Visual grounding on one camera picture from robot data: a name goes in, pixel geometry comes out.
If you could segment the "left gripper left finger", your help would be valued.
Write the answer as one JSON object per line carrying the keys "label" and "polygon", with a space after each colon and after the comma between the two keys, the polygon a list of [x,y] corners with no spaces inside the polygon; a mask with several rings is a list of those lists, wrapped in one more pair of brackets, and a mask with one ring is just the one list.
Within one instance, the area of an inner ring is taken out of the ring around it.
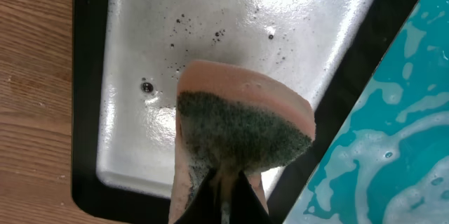
{"label": "left gripper left finger", "polygon": [[215,181],[216,169],[211,169],[201,182],[196,196],[175,224],[220,224],[222,221],[220,189]]}

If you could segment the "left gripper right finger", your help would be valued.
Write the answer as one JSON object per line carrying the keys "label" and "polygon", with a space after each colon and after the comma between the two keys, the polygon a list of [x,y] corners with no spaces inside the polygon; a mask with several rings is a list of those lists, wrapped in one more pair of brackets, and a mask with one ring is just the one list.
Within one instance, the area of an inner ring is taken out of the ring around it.
{"label": "left gripper right finger", "polygon": [[272,224],[244,172],[240,171],[231,193],[230,224]]}

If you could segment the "green and pink sponge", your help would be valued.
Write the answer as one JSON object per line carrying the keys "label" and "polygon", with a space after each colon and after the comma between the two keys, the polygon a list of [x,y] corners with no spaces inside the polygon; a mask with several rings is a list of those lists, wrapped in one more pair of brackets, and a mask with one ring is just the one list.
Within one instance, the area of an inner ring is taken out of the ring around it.
{"label": "green and pink sponge", "polygon": [[168,220],[185,212],[211,169],[221,182],[221,223],[229,223],[240,171],[268,212],[262,173],[286,166],[314,142],[314,111],[299,94],[266,75],[196,60],[179,78],[175,176]]}

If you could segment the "teal plastic serving tray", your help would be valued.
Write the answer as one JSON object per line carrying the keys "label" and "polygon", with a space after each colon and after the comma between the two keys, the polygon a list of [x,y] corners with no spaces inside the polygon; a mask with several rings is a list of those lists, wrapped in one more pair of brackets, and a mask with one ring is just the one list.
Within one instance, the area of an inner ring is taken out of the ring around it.
{"label": "teal plastic serving tray", "polygon": [[419,0],[286,217],[448,224],[448,0]]}

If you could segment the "black tray with soapy water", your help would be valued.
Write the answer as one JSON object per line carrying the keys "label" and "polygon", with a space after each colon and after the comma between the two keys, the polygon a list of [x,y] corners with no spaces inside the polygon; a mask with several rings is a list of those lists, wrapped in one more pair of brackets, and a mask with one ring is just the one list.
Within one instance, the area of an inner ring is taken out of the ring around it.
{"label": "black tray with soapy water", "polygon": [[84,212],[165,223],[180,74],[196,59],[269,75],[318,135],[262,176],[283,221],[418,0],[73,0],[72,188]]}

